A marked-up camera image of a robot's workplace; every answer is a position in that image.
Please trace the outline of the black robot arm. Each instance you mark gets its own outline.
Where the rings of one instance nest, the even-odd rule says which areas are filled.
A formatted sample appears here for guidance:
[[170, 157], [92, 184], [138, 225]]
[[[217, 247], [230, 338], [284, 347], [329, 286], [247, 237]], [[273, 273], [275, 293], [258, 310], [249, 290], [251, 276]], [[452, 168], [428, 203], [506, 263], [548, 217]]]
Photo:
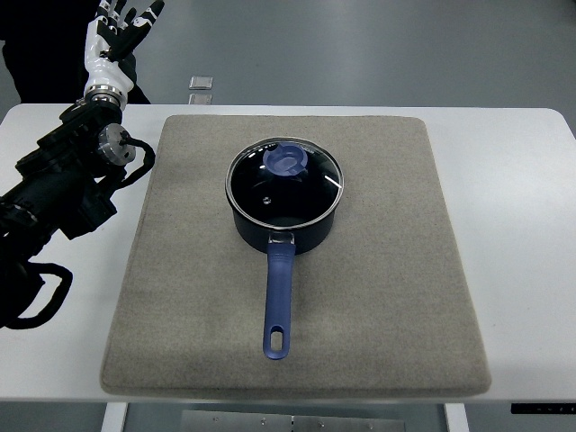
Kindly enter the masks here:
[[54, 263], [34, 263], [56, 231], [74, 239], [95, 231], [116, 209], [113, 194], [155, 163], [152, 147], [122, 127], [125, 96], [90, 85], [16, 164], [22, 180], [1, 198], [1, 325], [35, 329], [59, 311], [73, 281]]

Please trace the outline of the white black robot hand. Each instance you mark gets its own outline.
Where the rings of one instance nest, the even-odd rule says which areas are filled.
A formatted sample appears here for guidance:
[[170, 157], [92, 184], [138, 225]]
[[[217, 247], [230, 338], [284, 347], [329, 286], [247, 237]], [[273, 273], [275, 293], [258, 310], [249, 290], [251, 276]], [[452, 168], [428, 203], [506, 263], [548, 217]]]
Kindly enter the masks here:
[[136, 84], [133, 51], [144, 41], [165, 3], [153, 2], [144, 12], [122, 10], [124, 1], [101, 1], [85, 37], [85, 70], [88, 92], [102, 86], [126, 95]]

